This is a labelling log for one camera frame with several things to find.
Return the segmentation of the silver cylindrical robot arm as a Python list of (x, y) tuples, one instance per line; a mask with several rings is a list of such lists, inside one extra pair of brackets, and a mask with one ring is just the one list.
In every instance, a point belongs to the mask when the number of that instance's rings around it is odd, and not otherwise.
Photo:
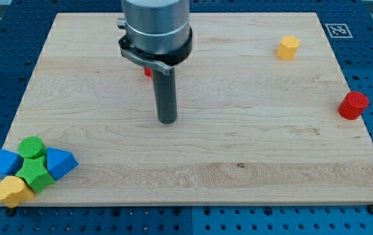
[(192, 49), (189, 0), (125, 0), (118, 27), (125, 35), (118, 41), (121, 54), (132, 63), (150, 69), (158, 120), (177, 119), (175, 66)]

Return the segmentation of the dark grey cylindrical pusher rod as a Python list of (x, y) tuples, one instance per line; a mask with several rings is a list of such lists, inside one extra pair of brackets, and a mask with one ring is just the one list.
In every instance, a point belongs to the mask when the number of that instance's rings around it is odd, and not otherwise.
[(163, 124), (171, 124), (177, 119), (175, 69), (167, 73), (152, 71), (155, 103), (158, 120)]

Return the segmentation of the black clamp ring with lever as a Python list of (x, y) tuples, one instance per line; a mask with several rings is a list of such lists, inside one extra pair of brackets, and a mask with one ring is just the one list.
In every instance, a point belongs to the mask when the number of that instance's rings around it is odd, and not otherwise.
[(120, 46), (121, 55), (130, 62), (168, 76), (175, 65), (181, 63), (190, 55), (193, 45), (192, 40), (193, 31), (189, 26), (188, 37), (183, 45), (167, 54), (158, 55), (143, 52), (136, 48), (126, 35), (119, 39), (118, 44)]

